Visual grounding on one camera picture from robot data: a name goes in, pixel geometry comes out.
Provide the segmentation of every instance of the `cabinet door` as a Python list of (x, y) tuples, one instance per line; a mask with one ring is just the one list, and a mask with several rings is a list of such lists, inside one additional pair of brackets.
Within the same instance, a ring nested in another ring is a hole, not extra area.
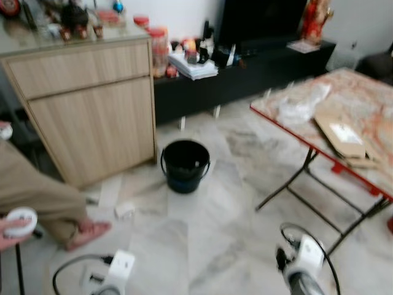
[(31, 101), (64, 179), (91, 184), (155, 155), (150, 78)]

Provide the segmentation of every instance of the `red table edge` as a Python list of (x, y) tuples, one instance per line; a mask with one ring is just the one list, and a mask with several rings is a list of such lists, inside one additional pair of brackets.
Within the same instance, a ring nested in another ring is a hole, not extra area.
[(328, 155), (326, 152), (324, 152), (323, 150), (319, 149), (318, 147), (316, 147), (315, 145), (309, 143), (308, 141), (306, 141), (304, 138), (302, 138), (301, 136), (298, 136), (296, 133), (292, 132), (291, 130), (289, 130), (288, 128), (285, 128), (284, 126), (280, 125), (277, 121), (273, 120), (272, 118), (269, 118), (268, 116), (264, 115), (262, 112), (258, 111), (257, 109), (255, 109), (252, 105), (250, 105), (250, 108), (256, 112), (257, 114), (261, 115), (262, 117), (266, 118), (266, 120), (270, 121), (271, 123), (275, 124), (275, 126), (278, 126), (279, 128), (283, 129), (284, 131), (290, 133), (291, 135), (293, 135), (294, 137), (296, 137), (298, 140), (300, 140), (302, 143), (304, 143), (305, 145), (309, 146), (310, 148), (316, 150), (317, 152), (321, 153), (322, 155), (324, 155), (326, 158), (330, 159), (331, 161), (334, 162), (335, 165), (338, 165), (342, 170), (345, 170), (346, 172), (348, 172), (350, 175), (354, 176), (355, 178), (361, 180), (364, 184), (366, 184), (369, 188), (370, 188), (370, 192), (373, 195), (379, 195), (382, 194), (383, 197), (385, 199), (389, 199), (389, 201), (393, 202), (393, 197), (391, 195), (389, 195), (387, 192), (385, 192), (384, 190), (380, 189), (379, 187), (375, 186), (375, 184), (372, 184), (371, 182), (369, 182), (367, 179), (365, 179), (363, 176), (357, 174), (355, 171), (351, 170), (349, 167), (347, 167), (346, 165), (343, 165), (342, 163), (340, 163), (339, 161), (337, 161), (337, 159), (333, 158), (331, 155)]

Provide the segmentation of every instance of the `hand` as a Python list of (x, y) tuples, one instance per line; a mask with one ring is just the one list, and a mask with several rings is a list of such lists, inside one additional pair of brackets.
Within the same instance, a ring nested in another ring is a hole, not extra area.
[(4, 238), (4, 231), (11, 227), (23, 227), (30, 223), (29, 220), (13, 220), (13, 221), (6, 221), (5, 219), (0, 219), (0, 251), (3, 251), (11, 246), (19, 244), (27, 240), (31, 234), (25, 235), (24, 237), (20, 238)]
[(0, 120), (0, 128), (6, 128), (8, 125), (10, 125), (10, 122), (4, 122)]

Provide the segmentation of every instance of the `marble floor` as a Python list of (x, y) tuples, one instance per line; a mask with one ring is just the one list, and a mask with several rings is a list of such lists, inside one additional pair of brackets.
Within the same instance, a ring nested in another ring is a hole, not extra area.
[[(256, 204), (302, 164), (307, 148), (250, 111), (251, 99), (222, 107), (218, 119), (209, 113), (188, 117), (182, 132), (175, 122), (158, 128), (160, 150), (178, 138), (192, 138), (208, 148), (212, 165), (196, 192), (181, 195), (171, 191), (159, 165), (144, 165), (84, 192), (96, 203), (88, 207), (89, 213), (114, 223), (111, 232), (97, 242), (71, 254), (47, 235), (25, 242), (27, 295), (53, 294), (51, 275), (64, 261), (116, 249), (136, 256), (127, 286), (130, 295), (290, 294), (276, 269), (276, 247), (285, 245), (279, 225), (294, 222), (304, 226), (326, 247), (338, 235), (286, 192), (255, 213)], [(331, 166), (317, 159), (312, 170), (361, 208), (376, 201), (353, 179), (331, 173)], [(307, 176), (299, 177), (293, 188), (341, 228), (358, 217)], [(114, 207), (127, 204), (135, 207), (134, 214), (118, 220)], [(393, 294), (393, 235), (386, 227), (392, 214), (389, 208), (365, 221), (332, 256), (342, 294)], [(1, 259), (1, 294), (18, 294), (14, 251), (5, 251)], [(93, 263), (75, 265), (59, 277), (62, 295), (83, 294), (80, 276)], [(321, 285), (326, 295), (335, 294), (327, 265)]]

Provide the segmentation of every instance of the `wooden cabinet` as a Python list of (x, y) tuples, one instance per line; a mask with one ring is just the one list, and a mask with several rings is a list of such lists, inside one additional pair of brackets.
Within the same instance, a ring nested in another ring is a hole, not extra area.
[(155, 160), (149, 50), (145, 39), (3, 61), (67, 183), (83, 187)]
[(152, 157), (152, 102), (146, 97), (145, 77), (34, 100), (30, 109), (68, 181), (82, 186)]
[(42, 53), (8, 62), (26, 100), (149, 75), (147, 42)]

